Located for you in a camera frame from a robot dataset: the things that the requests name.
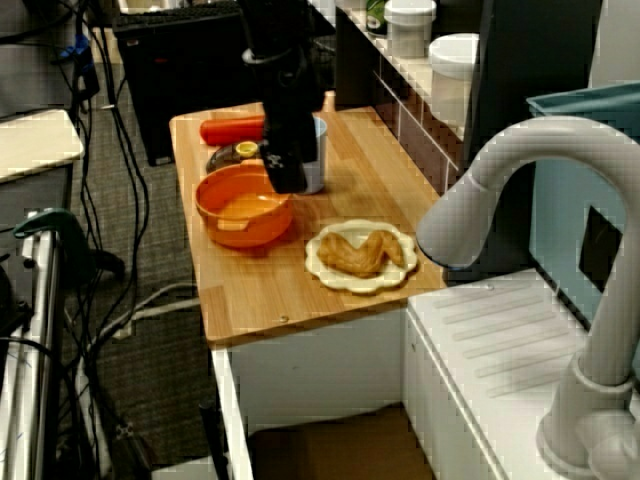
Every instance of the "white plate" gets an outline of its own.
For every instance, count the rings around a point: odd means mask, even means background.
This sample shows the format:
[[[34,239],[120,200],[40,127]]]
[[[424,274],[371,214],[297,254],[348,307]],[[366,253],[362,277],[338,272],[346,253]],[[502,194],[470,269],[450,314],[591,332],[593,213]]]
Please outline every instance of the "white plate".
[[[339,272],[327,267],[318,258],[317,252],[322,239],[329,233],[342,235],[354,248],[360,247],[374,230],[388,230],[393,233],[402,246],[405,268],[400,268],[390,260],[383,267],[380,275],[373,278],[358,278],[347,273]],[[323,285],[335,290],[350,290],[354,293],[371,293],[379,288],[395,287],[402,283],[407,273],[416,268],[418,257],[415,253],[415,244],[408,235],[400,232],[396,227],[388,223],[370,222],[369,220],[349,220],[348,222],[329,225],[316,237],[307,242],[305,251],[307,259],[305,267],[318,277]]]

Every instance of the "orange bowl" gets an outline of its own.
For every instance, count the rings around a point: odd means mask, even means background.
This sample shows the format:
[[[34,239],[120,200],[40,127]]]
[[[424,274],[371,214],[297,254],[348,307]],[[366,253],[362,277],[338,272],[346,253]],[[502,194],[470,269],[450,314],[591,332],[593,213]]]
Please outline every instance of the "orange bowl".
[[[273,190],[261,160],[245,160],[205,177],[196,189],[196,207],[209,238],[248,248],[282,235],[293,219],[290,194]]]

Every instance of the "bottle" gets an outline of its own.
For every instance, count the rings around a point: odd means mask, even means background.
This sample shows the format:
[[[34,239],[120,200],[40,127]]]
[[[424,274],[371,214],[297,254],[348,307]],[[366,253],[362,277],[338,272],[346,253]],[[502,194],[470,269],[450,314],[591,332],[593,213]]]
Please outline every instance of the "bottle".
[[[387,34],[384,6],[388,0],[367,0],[367,31],[373,35]]]

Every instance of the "cabinet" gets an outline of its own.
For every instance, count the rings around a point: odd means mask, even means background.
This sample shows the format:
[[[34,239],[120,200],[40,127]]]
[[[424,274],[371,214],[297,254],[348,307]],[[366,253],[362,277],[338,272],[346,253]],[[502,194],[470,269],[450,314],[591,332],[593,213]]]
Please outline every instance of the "cabinet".
[[[398,309],[213,351],[233,478],[254,479],[247,438],[258,431],[402,402],[439,480],[493,480],[462,400],[417,325]]]
[[[233,478],[252,480],[247,437],[403,400],[405,309],[212,351]]]
[[[468,433],[464,400],[410,310],[404,352],[403,403],[438,480],[494,480],[482,449]]]

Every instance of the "faucet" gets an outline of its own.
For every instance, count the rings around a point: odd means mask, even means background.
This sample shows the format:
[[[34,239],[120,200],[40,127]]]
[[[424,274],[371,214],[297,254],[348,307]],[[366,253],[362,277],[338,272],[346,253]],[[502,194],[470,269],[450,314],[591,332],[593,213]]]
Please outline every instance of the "faucet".
[[[416,240],[434,263],[463,268],[480,255],[498,198],[520,167],[566,159],[602,175],[627,222],[585,347],[577,352],[540,422],[538,451],[570,479],[640,479],[640,424],[629,412],[631,362],[640,340],[640,145],[592,120],[526,120],[493,137],[462,178],[425,214]]]

